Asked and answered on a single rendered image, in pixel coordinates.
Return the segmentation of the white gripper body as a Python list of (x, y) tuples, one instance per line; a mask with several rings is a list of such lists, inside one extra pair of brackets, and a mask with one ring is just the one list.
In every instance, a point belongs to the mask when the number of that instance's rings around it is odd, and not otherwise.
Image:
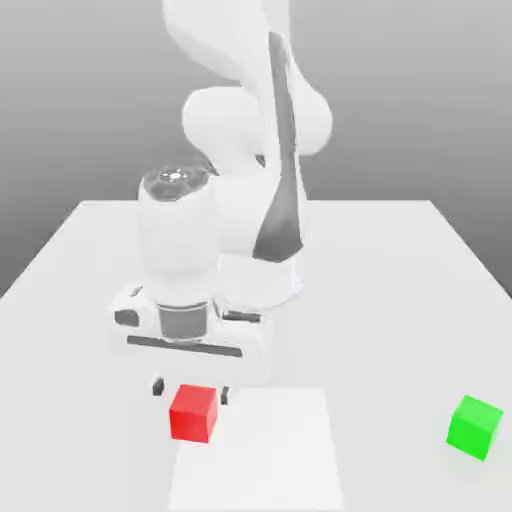
[(270, 372), (270, 337), (263, 323), (203, 314), (171, 315), (167, 330), (149, 310), (109, 313), (114, 348), (164, 377), (194, 385), (252, 385)]

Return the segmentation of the small red cube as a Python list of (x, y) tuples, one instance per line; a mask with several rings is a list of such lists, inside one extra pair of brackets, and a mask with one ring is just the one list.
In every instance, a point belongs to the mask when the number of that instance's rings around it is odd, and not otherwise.
[(218, 417), (215, 388), (180, 385), (169, 408), (171, 437), (208, 443)]

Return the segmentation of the small green cube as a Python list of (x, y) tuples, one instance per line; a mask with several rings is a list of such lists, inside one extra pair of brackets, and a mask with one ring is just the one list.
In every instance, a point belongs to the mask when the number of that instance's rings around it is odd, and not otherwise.
[(487, 458), (504, 411), (465, 395), (452, 414), (446, 443), (480, 461)]

